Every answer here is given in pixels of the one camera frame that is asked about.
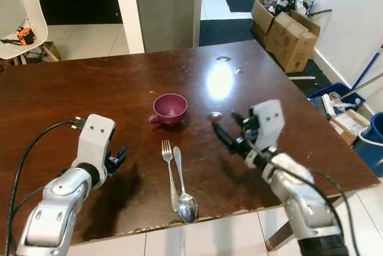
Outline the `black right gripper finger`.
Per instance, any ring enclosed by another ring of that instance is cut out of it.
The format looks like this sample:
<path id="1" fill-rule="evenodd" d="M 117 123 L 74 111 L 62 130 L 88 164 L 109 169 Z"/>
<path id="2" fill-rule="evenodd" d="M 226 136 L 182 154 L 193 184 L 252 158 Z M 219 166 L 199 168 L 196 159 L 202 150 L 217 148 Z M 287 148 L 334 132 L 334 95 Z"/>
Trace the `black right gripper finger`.
<path id="1" fill-rule="evenodd" d="M 235 138 L 232 138 L 232 136 L 230 136 L 230 133 L 228 133 L 228 131 L 224 127 L 222 127 L 222 125 L 213 125 L 212 129 L 216 137 L 219 139 L 219 141 L 221 141 L 222 144 L 224 144 L 229 153 L 240 152 L 240 144 L 238 143 L 238 141 L 236 141 Z"/>
<path id="2" fill-rule="evenodd" d="M 225 129 L 219 122 L 213 122 L 213 131 L 216 138 L 221 141 L 227 148 L 241 148 L 243 147 L 243 141 L 241 138 L 233 138 L 227 129 Z"/>

